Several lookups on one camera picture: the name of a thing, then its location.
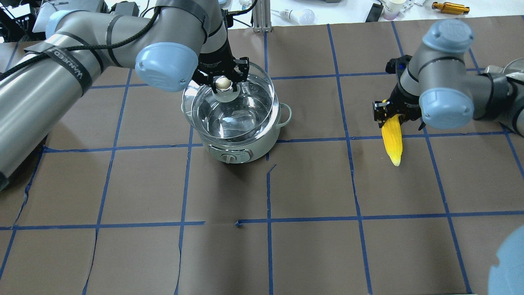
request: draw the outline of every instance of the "light blue cap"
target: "light blue cap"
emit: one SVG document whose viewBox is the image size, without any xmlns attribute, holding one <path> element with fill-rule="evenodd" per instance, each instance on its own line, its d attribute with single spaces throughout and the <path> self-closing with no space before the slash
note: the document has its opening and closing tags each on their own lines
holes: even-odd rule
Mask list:
<svg viewBox="0 0 524 295">
<path fill-rule="evenodd" d="M 499 265 L 489 271 L 488 295 L 524 295 L 524 226 L 497 251 Z"/>
<path fill-rule="evenodd" d="M 475 33 L 463 21 L 444 19 L 434 23 L 422 38 L 427 46 L 445 53 L 461 54 L 466 52 Z"/>
<path fill-rule="evenodd" d="M 474 106 L 464 93 L 452 88 L 432 88 L 419 98 L 424 122 L 437 129 L 458 128 L 473 118 Z"/>
<path fill-rule="evenodd" d="M 145 83 L 163 91 L 177 92 L 188 86 L 197 65 L 197 54 L 191 48 L 160 42 L 138 53 L 135 70 Z"/>
<path fill-rule="evenodd" d="M 46 39 L 51 37 L 57 31 L 58 24 L 64 17 L 66 17 L 66 15 L 76 11 L 84 10 L 59 10 L 51 14 L 51 16 L 49 17 L 49 21 L 46 25 Z"/>
</svg>

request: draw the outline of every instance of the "metal post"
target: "metal post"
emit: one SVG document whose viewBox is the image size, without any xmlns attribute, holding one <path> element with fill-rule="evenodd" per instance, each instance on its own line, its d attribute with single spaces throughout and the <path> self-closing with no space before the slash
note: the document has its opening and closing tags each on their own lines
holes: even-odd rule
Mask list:
<svg viewBox="0 0 524 295">
<path fill-rule="evenodd" d="M 269 0 L 258 0 L 257 5 L 253 8 L 253 31 L 271 32 L 271 4 Z"/>
</svg>

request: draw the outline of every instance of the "white surface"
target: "white surface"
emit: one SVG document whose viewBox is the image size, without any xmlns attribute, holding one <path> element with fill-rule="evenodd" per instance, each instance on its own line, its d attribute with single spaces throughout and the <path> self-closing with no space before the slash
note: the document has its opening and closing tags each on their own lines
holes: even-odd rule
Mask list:
<svg viewBox="0 0 524 295">
<path fill-rule="evenodd" d="M 121 0 L 105 0 L 111 7 Z M 140 7 L 140 12 L 146 7 L 147 0 L 135 0 Z M 524 0 L 454 0 L 456 4 L 463 4 L 470 8 L 468 15 L 449 15 L 442 14 L 439 10 L 432 10 L 431 4 L 434 0 L 427 0 L 423 7 L 414 5 L 405 13 L 399 14 L 395 21 L 413 20 L 413 19 L 441 19 L 441 18 L 464 18 L 464 17 L 483 17 L 483 16 L 503 16 L 503 15 L 524 15 Z M 151 0 L 150 7 L 156 3 Z M 378 0 L 341 0 L 340 3 L 326 3 L 324 0 L 272 0 L 271 9 L 304 9 L 308 8 L 315 12 L 316 24 L 339 24 L 339 23 L 363 23 L 369 13 L 373 3 L 379 3 Z M 242 6 L 239 0 L 227 0 L 223 7 L 228 10 L 241 10 Z M 250 23 L 251 14 L 237 17 L 239 20 Z M 282 19 L 277 13 L 271 13 L 271 24 L 273 26 L 295 26 L 294 22 Z M 235 22 L 233 28 L 245 28 L 246 26 Z"/>
</svg>

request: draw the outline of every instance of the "blue joint cap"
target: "blue joint cap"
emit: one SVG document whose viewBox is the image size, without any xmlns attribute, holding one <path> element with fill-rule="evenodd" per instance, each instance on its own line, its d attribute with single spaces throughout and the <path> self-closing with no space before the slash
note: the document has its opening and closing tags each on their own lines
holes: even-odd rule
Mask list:
<svg viewBox="0 0 524 295">
<path fill-rule="evenodd" d="M 444 19 L 434 23 L 422 38 L 422 42 L 432 49 L 451 54 L 466 52 L 475 33 L 463 21 Z"/>
<path fill-rule="evenodd" d="M 524 295 L 524 226 L 515 230 L 497 251 L 499 265 L 489 271 L 489 295 Z"/>
<path fill-rule="evenodd" d="M 66 15 L 77 11 L 85 10 L 59 10 L 51 14 L 46 25 L 46 39 L 51 37 L 57 31 L 58 24 L 64 17 L 66 17 Z"/>
<path fill-rule="evenodd" d="M 424 122 L 437 129 L 458 128 L 473 118 L 474 106 L 464 93 L 452 88 L 432 88 L 419 98 Z"/>
<path fill-rule="evenodd" d="M 198 66 L 198 56 L 186 45 L 160 42 L 142 49 L 135 63 L 137 75 L 148 85 L 168 92 L 184 90 Z"/>
</svg>

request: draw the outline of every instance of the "white cup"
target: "white cup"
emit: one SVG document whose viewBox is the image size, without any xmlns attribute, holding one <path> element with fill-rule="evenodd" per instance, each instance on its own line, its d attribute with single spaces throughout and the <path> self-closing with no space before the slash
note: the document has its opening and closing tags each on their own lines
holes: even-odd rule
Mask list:
<svg viewBox="0 0 524 295">
<path fill-rule="evenodd" d="M 406 2 L 406 0 L 386 0 L 384 3 L 384 12 L 382 13 L 382 17 L 387 20 L 395 19 L 404 2 Z"/>
</svg>

